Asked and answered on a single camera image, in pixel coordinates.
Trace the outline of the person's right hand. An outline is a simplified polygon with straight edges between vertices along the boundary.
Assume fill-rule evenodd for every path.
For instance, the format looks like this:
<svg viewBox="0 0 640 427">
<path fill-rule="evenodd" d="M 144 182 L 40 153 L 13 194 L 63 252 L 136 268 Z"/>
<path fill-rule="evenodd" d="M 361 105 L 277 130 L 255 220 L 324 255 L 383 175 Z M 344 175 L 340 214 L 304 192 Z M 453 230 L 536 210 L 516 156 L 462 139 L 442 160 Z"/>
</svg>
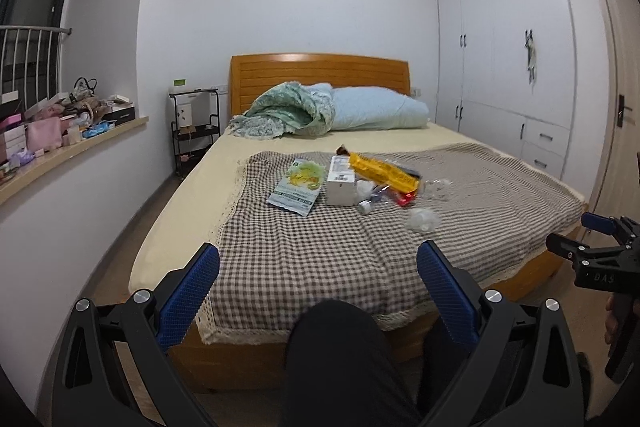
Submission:
<svg viewBox="0 0 640 427">
<path fill-rule="evenodd" d="M 616 303 L 616 295 L 611 295 L 608 297 L 608 301 L 605 305 L 606 317 L 604 321 L 604 341 L 607 345 L 612 345 L 613 341 L 616 339 L 618 329 L 618 321 L 615 314 Z"/>
</svg>

